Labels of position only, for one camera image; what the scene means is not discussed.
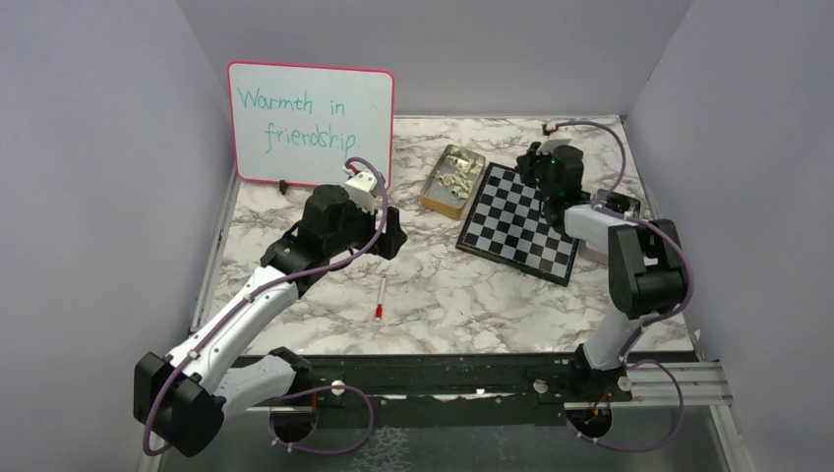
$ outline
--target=gray wall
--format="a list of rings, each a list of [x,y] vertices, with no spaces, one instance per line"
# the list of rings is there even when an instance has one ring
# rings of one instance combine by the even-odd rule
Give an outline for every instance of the gray wall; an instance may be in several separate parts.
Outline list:
[[[186,333],[231,172],[168,0],[4,2],[0,469],[134,470],[133,367]]]
[[[695,0],[627,122],[759,470],[834,460],[834,3]]]
[[[232,60],[378,67],[398,113],[628,113],[690,0],[177,0]]]

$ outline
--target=wire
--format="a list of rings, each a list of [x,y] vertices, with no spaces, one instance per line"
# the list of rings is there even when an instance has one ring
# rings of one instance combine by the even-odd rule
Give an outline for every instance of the wire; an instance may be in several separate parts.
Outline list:
[[[597,408],[597,405],[599,405],[602,400],[605,400],[607,398],[608,398],[608,389],[606,388],[606,389],[602,390],[602,396],[600,396],[600,399],[597,400],[596,403],[594,403],[594,416],[597,416],[597,414],[599,414],[599,408]]]
[[[655,361],[654,359],[643,359],[642,361],[638,361],[638,362],[634,363],[632,366],[628,367],[628,369],[629,370],[636,369],[636,368],[642,366],[643,364],[653,364],[653,365],[657,366],[658,368],[660,368],[660,370],[663,371],[664,374],[669,376],[669,379],[672,380],[672,384],[675,386],[675,390],[678,391],[678,405],[679,405],[679,407],[678,407],[678,418],[675,421],[675,427],[672,429],[672,431],[668,435],[666,435],[665,438],[663,438],[663,439],[659,440],[658,442],[656,442],[652,445],[649,445],[649,446],[640,447],[640,446],[631,446],[631,445],[619,445],[619,444],[611,444],[609,442],[599,441],[596,438],[590,438],[588,436],[585,436],[574,426],[573,423],[568,421],[567,425],[570,426],[570,428],[576,433],[577,438],[580,438],[581,440],[583,440],[587,443],[592,443],[592,444],[594,444],[596,446],[599,446],[599,447],[602,447],[604,449],[616,450],[616,451],[619,451],[619,452],[649,452],[649,451],[652,451],[652,450],[659,449],[659,448],[663,447],[664,445],[670,443],[672,440],[674,440],[678,436],[678,434],[681,432],[682,427],[684,426],[684,413],[685,413],[684,392],[681,390],[681,384],[678,382],[677,379],[675,379],[675,376],[673,376],[672,373],[669,372],[669,369],[665,368],[661,363]]]
[[[341,455],[346,454],[348,452],[353,452],[354,450],[362,447],[368,439],[371,437],[371,433],[374,431],[374,405],[371,403],[371,399],[368,398],[368,395],[365,394],[364,391],[360,390],[359,388],[351,385],[323,385],[317,386],[315,388],[310,388],[308,390],[299,391],[297,393],[291,393],[289,395],[283,395],[275,398],[275,400],[291,400],[293,398],[298,398],[299,396],[309,395],[313,393],[318,393],[320,391],[326,390],[333,390],[335,388],[345,389],[356,393],[357,395],[361,396],[362,399],[365,401],[365,405],[368,406],[368,428],[365,430],[365,433],[362,435],[362,438],[359,441],[355,442],[348,447],[343,447],[342,449],[316,449],[313,447],[305,447],[303,445],[295,445],[293,442],[284,442],[278,435],[275,433],[275,424],[271,418],[269,418],[269,433],[272,435],[272,445],[281,444],[284,447],[287,447],[287,450],[300,450],[302,452],[310,452],[311,454],[318,454],[318,455]]]
[[[682,312],[684,310],[684,308],[686,308],[687,305],[689,305],[689,302],[692,299],[692,292],[694,290],[694,278],[692,277],[691,263],[690,263],[689,259],[686,257],[686,254],[684,254],[684,250],[681,249],[681,246],[678,245],[678,243],[676,243],[672,239],[672,237],[670,237],[668,234],[663,232],[660,228],[658,228],[657,226],[655,226],[651,222],[640,219],[640,218],[625,216],[624,214],[617,213],[617,212],[605,207],[605,201],[608,199],[609,196],[611,196],[612,193],[614,193],[615,189],[617,189],[617,187],[623,182],[623,178],[626,175],[626,145],[623,144],[623,140],[620,139],[620,135],[618,135],[617,132],[614,131],[613,129],[611,129],[611,127],[609,127],[609,126],[603,125],[602,123],[597,123],[597,122],[588,121],[588,120],[576,120],[576,121],[567,121],[567,122],[563,122],[563,123],[557,123],[556,125],[554,125],[553,131],[558,130],[562,126],[591,126],[591,127],[594,127],[594,128],[598,128],[600,130],[605,131],[606,133],[608,133],[612,137],[614,137],[614,140],[617,142],[617,147],[620,148],[620,157],[622,158],[621,159],[621,165],[620,165],[620,173],[617,175],[617,179],[614,181],[614,185],[612,185],[610,189],[604,190],[602,193],[600,193],[598,196],[596,196],[595,199],[593,199],[591,201],[591,207],[595,211],[598,211],[602,214],[606,214],[606,215],[612,216],[614,218],[619,218],[619,219],[622,219],[624,221],[628,221],[628,222],[631,222],[631,223],[634,223],[634,224],[639,224],[639,225],[645,226],[650,231],[652,231],[654,234],[656,234],[659,238],[661,238],[666,244],[668,244],[675,251],[675,253],[678,254],[678,257],[681,258],[681,261],[684,264],[684,273],[686,275],[686,294],[684,295],[684,298],[681,300],[681,302],[677,306],[675,306],[668,313],[659,314],[655,318],[652,318],[652,319],[641,322],[639,327],[625,340],[625,343],[623,344],[623,347],[620,348],[620,352],[619,352],[620,360],[623,363],[623,365],[625,365],[626,361],[627,361],[628,353],[631,351],[631,348],[637,342],[637,339],[640,338],[640,335],[649,326],[654,325],[655,323],[659,323],[663,320],[667,320],[667,319],[673,317],[674,315],[677,315],[678,313]],[[619,450],[619,451],[623,451],[623,452],[647,452],[647,451],[650,451],[650,450],[655,450],[655,449],[659,449],[659,448],[663,447],[664,445],[666,445],[667,443],[672,441],[678,435],[678,433],[681,431],[681,426],[684,423],[684,412],[685,412],[685,409],[684,409],[684,393],[681,391],[681,385],[678,383],[678,380],[675,379],[675,376],[673,376],[672,373],[667,368],[663,367],[659,362],[657,362],[655,360],[652,360],[652,359],[644,359],[644,360],[639,361],[636,364],[632,365],[631,367],[626,367],[626,368],[630,370],[630,369],[634,369],[638,366],[641,366],[643,364],[654,364],[657,367],[659,367],[667,376],[669,376],[669,379],[672,380],[672,384],[675,385],[675,389],[678,391],[678,401],[679,401],[679,404],[680,404],[680,407],[679,407],[679,410],[678,410],[678,420],[675,423],[675,428],[669,433],[669,435],[666,436],[661,441],[659,441],[655,444],[652,444],[648,447],[629,447],[629,446],[624,446],[624,445],[616,445],[616,444],[610,444],[610,443],[606,443],[606,442],[599,442],[596,439],[589,438],[589,437],[583,435],[579,430],[576,429],[576,427],[570,421],[568,421],[567,423],[570,425],[571,428],[573,428],[576,431],[576,436],[578,438],[580,438],[582,440],[585,440],[585,441],[588,441],[589,443],[594,443],[595,445],[599,445],[601,447],[604,447],[604,448],[610,449],[610,450]]]
[[[386,221],[387,221],[388,195],[387,195],[387,192],[386,192],[385,185],[383,184],[385,179],[383,178],[382,174],[380,174],[380,172],[373,165],[371,165],[371,163],[368,162],[367,160],[365,160],[361,157],[351,157],[351,158],[349,158],[345,161],[345,165],[349,166],[349,164],[351,162],[359,162],[360,164],[368,167],[368,169],[374,174],[374,177],[377,178],[377,181],[380,184],[381,194],[382,194],[382,198],[383,198],[383,211],[382,211],[382,215],[380,216],[380,226],[377,228],[377,231],[374,233],[374,235],[371,236],[371,239],[368,240],[368,242],[365,244],[365,246],[363,246],[355,254],[352,254],[352,255],[348,256],[347,258],[342,259],[341,261],[338,261],[338,262],[335,262],[335,263],[329,264],[329,265],[323,265],[321,267],[302,270],[300,272],[293,272],[293,273],[285,275],[281,278],[273,280],[271,282],[267,282],[264,285],[261,285],[260,287],[254,289],[252,292],[250,292],[250,297],[247,297],[247,299],[241,300],[235,306],[233,306],[229,310],[229,312],[226,313],[226,315],[223,316],[223,318],[221,318],[220,321],[217,322],[217,324],[215,324],[214,327],[205,336],[203,336],[203,339],[199,343],[197,343],[196,346],[194,346],[193,351],[197,353],[197,356],[195,356],[195,357],[199,357],[200,352],[203,350],[203,348],[205,348],[206,345],[209,344],[209,342],[212,339],[214,339],[215,336],[217,336],[217,334],[223,329],[223,327],[226,326],[226,324],[229,323],[229,321],[232,318],[234,318],[234,316],[237,315],[237,313],[243,307],[248,305],[250,303],[250,301],[254,302],[255,299],[259,295],[264,293],[265,291],[273,288],[276,285],[280,285],[282,283],[292,282],[292,281],[297,280],[297,279],[302,278],[302,277],[306,277],[306,276],[309,276],[309,275],[315,275],[317,273],[322,273],[322,272],[329,272],[331,270],[347,266],[348,264],[353,262],[353,260],[355,260],[359,256],[362,256],[363,254],[370,251],[371,248],[373,248],[374,245],[377,244],[377,240],[379,240],[380,236],[383,234],[383,229],[386,227]],[[143,451],[145,452],[146,455],[149,455],[149,456],[160,455],[160,454],[164,453],[166,450],[168,450],[169,448],[171,448],[171,444],[167,443],[166,445],[160,447],[159,449],[153,449],[150,445],[150,433],[153,431],[153,422],[156,420],[156,415],[159,412],[159,407],[162,405],[162,399],[165,397],[165,394],[168,392],[168,390],[174,384],[174,381],[176,381],[177,376],[179,376],[185,370],[185,368],[188,367],[188,365],[191,363],[191,361],[192,361],[191,356],[185,356],[183,358],[182,362],[180,362],[177,365],[177,367],[174,368],[173,372],[171,372],[171,375],[168,376],[168,378],[162,384],[162,388],[159,389],[159,392],[156,394],[156,398],[153,400],[153,404],[150,406],[150,411],[148,413],[148,417],[145,419],[145,430],[142,434],[142,449],[143,449]]]

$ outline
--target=chessboard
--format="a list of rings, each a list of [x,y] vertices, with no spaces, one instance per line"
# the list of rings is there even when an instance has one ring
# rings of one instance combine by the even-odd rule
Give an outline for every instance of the chessboard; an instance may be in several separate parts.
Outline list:
[[[541,201],[514,170],[491,163],[455,247],[567,286],[578,240],[550,227]]]

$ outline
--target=white marble table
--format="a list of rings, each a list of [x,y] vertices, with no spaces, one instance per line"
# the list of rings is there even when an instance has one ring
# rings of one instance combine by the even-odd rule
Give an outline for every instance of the white marble table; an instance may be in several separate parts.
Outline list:
[[[616,116],[591,117],[614,127]],[[568,287],[524,274],[454,248],[462,219],[422,208],[419,192],[444,147],[458,144],[488,160],[514,166],[541,119],[399,118],[394,122],[391,204],[400,208],[408,243],[397,258],[368,256],[326,275],[252,342],[247,354],[285,345],[307,354],[462,354],[573,351],[611,309],[606,269],[577,257]],[[607,134],[577,128],[585,152],[586,190],[610,187],[620,155]],[[619,191],[645,202],[631,156]],[[210,295],[210,319],[243,285],[264,249],[301,217],[310,191],[242,183]],[[374,322],[382,274],[385,316]],[[652,326],[635,350],[691,350],[683,319]]]

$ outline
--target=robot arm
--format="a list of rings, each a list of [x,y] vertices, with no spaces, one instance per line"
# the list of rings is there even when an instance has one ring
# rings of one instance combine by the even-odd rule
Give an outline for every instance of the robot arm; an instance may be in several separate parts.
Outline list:
[[[325,267],[331,258],[364,246],[374,236],[374,196],[383,184],[367,170],[350,174],[343,186],[316,188],[305,203],[302,219],[269,245],[244,287],[203,328],[164,358],[149,352],[137,364],[134,417],[145,423],[175,366],[191,358],[163,394],[152,422],[152,430],[184,455],[203,450],[224,418],[285,394],[309,373],[309,363],[285,348],[246,368],[231,366],[272,319],[325,274],[299,272]],[[386,231],[369,253],[390,260],[407,238],[399,226],[399,211],[392,206],[383,210],[387,212]],[[300,277],[279,282],[291,273]]]
[[[617,213],[625,212],[625,196],[611,194],[604,202],[589,202],[589,194],[582,191],[582,151],[568,141],[569,136],[552,136],[544,144],[531,144],[516,160],[516,170],[525,185],[542,194],[542,212],[554,229],[608,255],[609,294],[616,310],[579,346],[571,364],[576,393],[598,395],[622,374],[624,355],[642,334],[644,323],[682,301],[687,279],[684,262],[672,246]],[[680,245],[672,221],[652,223]]]

